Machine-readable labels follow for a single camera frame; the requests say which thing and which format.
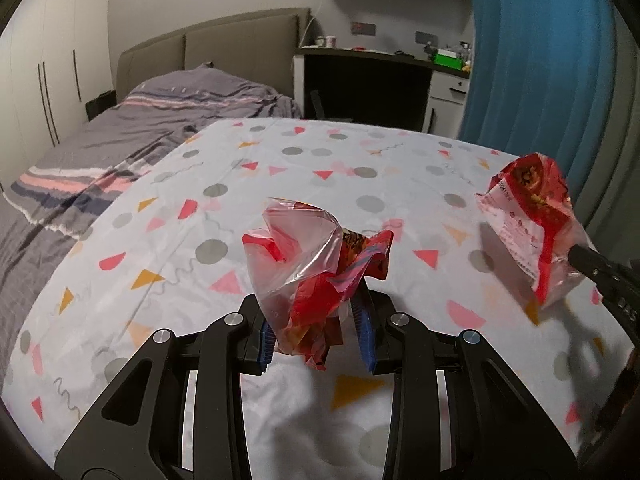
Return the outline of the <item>red snack wrapper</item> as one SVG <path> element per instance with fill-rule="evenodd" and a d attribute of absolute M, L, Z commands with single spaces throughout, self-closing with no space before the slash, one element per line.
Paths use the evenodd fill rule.
<path fill-rule="evenodd" d="M 554 159 L 532 153 L 495 174 L 476 203 L 491 229 L 523 271 L 537 304 L 565 297 L 582 274 L 568 262 L 570 248 L 587 246 L 568 186 Z"/>

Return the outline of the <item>clear red snack bag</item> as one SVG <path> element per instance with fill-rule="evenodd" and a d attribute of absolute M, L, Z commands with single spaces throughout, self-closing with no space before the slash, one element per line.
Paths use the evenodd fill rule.
<path fill-rule="evenodd" d="M 242 236 L 260 310 L 279 352 L 324 370 L 330 348 L 342 343 L 338 309 L 366 276 L 387 278 L 394 232 L 363 235 L 298 200 L 272 200 L 262 220 Z"/>

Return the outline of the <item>grey window curtain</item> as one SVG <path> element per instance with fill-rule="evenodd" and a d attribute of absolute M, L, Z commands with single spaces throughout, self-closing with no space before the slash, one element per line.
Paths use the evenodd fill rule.
<path fill-rule="evenodd" d="M 614 16 L 612 98 L 577 215 L 601 254 L 626 263 L 639 255 L 639 47 L 623 17 Z"/>

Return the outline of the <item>patterned white bed sheet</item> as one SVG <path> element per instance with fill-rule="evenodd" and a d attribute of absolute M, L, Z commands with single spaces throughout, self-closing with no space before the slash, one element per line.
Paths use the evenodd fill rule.
<path fill-rule="evenodd" d="M 559 427 L 585 441 L 629 339 L 582 283 L 539 310 L 476 198 L 508 154 L 424 133 L 327 122 L 216 122 L 146 166 L 78 238 L 10 347 L 2 400 L 52 462 L 159 328 L 205 330 L 258 292 L 297 344 L 339 292 L 340 234 L 393 234 L 371 287 L 431 330 L 478 330 Z"/>

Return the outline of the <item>dark desk with drawers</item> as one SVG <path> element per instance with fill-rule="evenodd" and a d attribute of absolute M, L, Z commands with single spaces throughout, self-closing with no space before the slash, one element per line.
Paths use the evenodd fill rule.
<path fill-rule="evenodd" d="M 454 139 L 470 75 L 408 55 L 304 47 L 293 58 L 294 100 L 307 119 Z"/>

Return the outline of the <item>blue window curtain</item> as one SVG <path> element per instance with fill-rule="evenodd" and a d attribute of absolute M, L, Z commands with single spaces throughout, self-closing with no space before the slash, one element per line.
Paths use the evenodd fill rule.
<path fill-rule="evenodd" d="M 547 155 L 577 196 L 614 88 L 611 0 L 472 0 L 472 7 L 474 54 L 460 140 Z"/>

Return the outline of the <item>green white box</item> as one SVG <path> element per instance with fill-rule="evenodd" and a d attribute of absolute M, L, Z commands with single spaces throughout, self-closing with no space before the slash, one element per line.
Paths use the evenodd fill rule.
<path fill-rule="evenodd" d="M 465 62 L 457 52 L 438 49 L 433 56 L 433 63 L 439 66 L 452 68 L 453 70 L 462 70 Z"/>

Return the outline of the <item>grey striped blanket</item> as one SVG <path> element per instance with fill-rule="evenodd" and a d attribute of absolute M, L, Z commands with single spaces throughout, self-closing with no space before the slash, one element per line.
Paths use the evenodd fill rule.
<path fill-rule="evenodd" d="M 1 194 L 1 363 L 43 287 L 135 180 L 221 119 L 299 118 L 289 96 L 212 64 L 138 84 Z"/>

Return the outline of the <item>black bedside table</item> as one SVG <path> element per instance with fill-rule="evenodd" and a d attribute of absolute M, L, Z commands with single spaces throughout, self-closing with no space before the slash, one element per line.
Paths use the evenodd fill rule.
<path fill-rule="evenodd" d="M 88 101 L 85 105 L 88 121 L 91 122 L 94 118 L 97 118 L 116 104 L 117 94 L 115 90 L 101 93 L 93 100 Z"/>

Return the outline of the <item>grey upholstered headboard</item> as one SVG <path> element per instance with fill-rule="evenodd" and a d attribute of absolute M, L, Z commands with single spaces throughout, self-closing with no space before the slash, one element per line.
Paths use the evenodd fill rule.
<path fill-rule="evenodd" d="M 208 64 L 294 96 L 293 58 L 311 10 L 282 8 L 216 18 L 143 41 L 118 59 L 115 91 L 122 101 L 138 84 Z"/>

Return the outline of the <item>white wardrobe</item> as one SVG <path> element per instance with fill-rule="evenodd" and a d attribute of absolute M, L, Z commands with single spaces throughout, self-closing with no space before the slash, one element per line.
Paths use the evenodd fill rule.
<path fill-rule="evenodd" d="M 22 0 L 1 34 L 1 185 L 88 122 L 113 89 L 107 0 Z"/>

